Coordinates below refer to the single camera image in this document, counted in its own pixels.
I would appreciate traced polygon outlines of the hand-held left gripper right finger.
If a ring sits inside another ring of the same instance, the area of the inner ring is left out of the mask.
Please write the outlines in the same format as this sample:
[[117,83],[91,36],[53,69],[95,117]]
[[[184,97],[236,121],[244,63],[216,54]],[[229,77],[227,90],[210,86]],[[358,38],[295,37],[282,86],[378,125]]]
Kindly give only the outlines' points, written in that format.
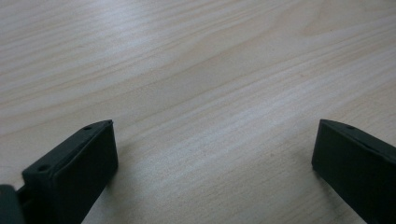
[[353,126],[323,119],[313,169],[368,224],[396,224],[396,147]]

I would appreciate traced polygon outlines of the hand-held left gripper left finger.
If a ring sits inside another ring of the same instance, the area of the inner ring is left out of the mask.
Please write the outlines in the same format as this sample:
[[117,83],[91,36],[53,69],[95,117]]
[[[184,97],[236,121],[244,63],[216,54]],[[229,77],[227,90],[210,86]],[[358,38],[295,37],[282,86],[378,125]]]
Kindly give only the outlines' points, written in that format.
[[27,224],[81,224],[117,169],[113,122],[78,130],[22,172]]

